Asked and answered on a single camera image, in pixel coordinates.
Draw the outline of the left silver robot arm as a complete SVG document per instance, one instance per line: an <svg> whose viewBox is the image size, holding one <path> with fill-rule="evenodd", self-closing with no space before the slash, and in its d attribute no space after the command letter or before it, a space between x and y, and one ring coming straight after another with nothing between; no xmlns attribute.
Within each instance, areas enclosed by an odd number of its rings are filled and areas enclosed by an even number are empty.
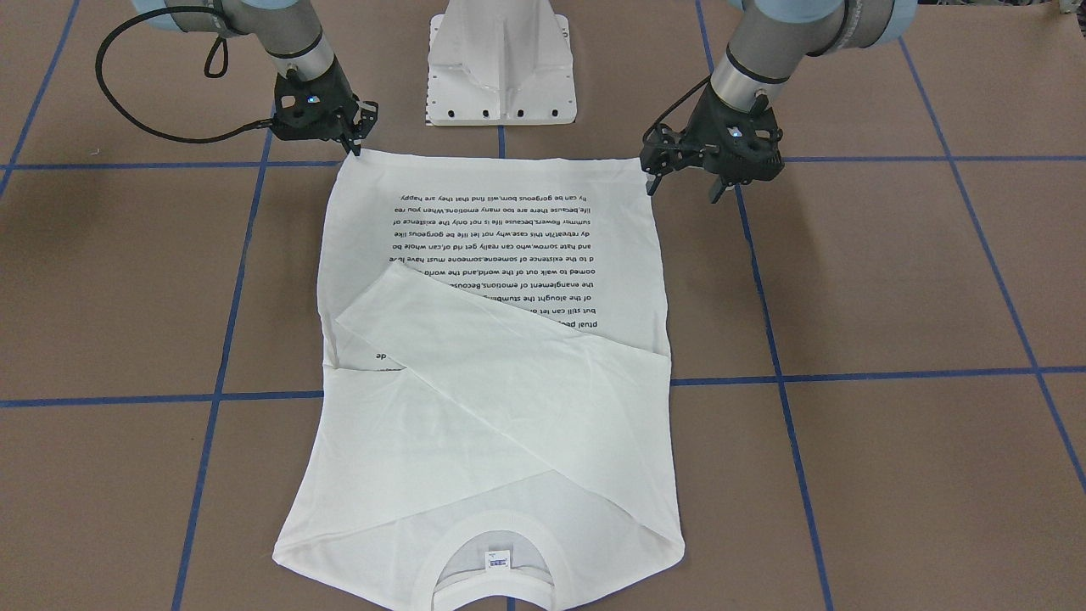
<svg viewBox="0 0 1086 611"><path fill-rule="evenodd" d="M804 58L891 42L915 17L915 1L741 1L725 54L691 90L686 127L662 117L641 139L641 169L653 194L671 171L698 167L716 177L710 200L782 171L782 129L771 107Z"/></svg>

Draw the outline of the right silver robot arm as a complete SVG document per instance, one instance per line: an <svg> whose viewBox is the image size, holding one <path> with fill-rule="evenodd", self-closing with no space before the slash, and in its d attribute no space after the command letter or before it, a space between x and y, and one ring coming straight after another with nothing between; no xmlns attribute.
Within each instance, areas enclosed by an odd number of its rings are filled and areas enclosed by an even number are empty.
<svg viewBox="0 0 1086 611"><path fill-rule="evenodd" d="M143 22L160 30L213 31L216 40L204 66L209 78L225 74L213 72L212 61L217 52L228 54L227 39L253 34L276 66L274 115L267 120L252 120L231 132L202 137L198 143L216 143L251 129L268 128L285 142L330 140L341 143L349 154L361 153L361 142L378 119L378 104L361 101L350 89L310 1L135 1L132 8L138 15L119 24L98 48L94 71L106 99L136 127L171 142L194 142L191 137L160 132L136 120L109 92L104 55L121 31Z"/></svg>

